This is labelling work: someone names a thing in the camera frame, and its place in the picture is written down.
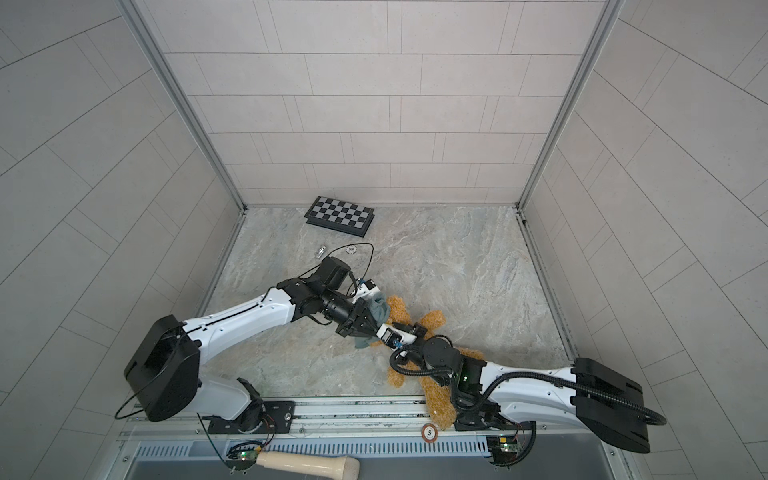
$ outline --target tiled wall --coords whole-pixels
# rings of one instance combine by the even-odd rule
[[[579,353],[669,418],[647,478],[768,472],[767,31],[627,0],[525,208]]]
[[[0,2],[0,478],[83,478],[239,214],[112,0]]]
[[[136,3],[248,204],[516,202],[603,8]]]

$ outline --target chessboard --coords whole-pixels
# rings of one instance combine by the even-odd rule
[[[364,237],[374,215],[370,207],[334,198],[317,197],[304,217],[310,225]]]

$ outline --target mounting plate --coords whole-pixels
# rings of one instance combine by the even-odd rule
[[[295,402],[279,401],[279,402],[264,402],[266,408],[265,415],[272,417],[275,421],[270,423],[269,433],[288,433],[290,432],[290,426],[293,422],[293,409],[296,407]],[[253,434],[266,434],[267,428],[264,422],[258,426],[258,428],[252,432],[242,433],[237,430],[235,422],[229,420],[220,419],[218,417],[211,417],[210,424],[208,425],[208,433],[210,435],[253,435]]]

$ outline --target gray marble surface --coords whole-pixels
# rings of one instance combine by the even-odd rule
[[[376,246],[368,278],[401,296],[414,321],[442,310],[438,333],[509,366],[563,366],[567,357],[511,207],[381,207],[365,239],[306,224],[304,209],[249,210],[214,291],[208,313],[260,295],[316,265],[330,250],[368,241]],[[367,246],[334,254],[357,275]],[[355,349],[354,340],[300,319],[229,348],[204,371],[251,381],[263,396],[411,395],[407,379],[386,382],[387,349]]]

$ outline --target metal grille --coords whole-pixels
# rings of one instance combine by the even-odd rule
[[[226,451],[247,439],[227,440]],[[286,452],[304,455],[341,456],[355,458],[385,457],[484,457],[489,456],[485,437],[474,435],[448,436],[433,443],[416,437],[389,437],[380,440],[360,439],[275,439],[265,452]],[[141,462],[168,460],[208,460],[216,458],[207,440],[152,441],[145,440],[136,451]]]

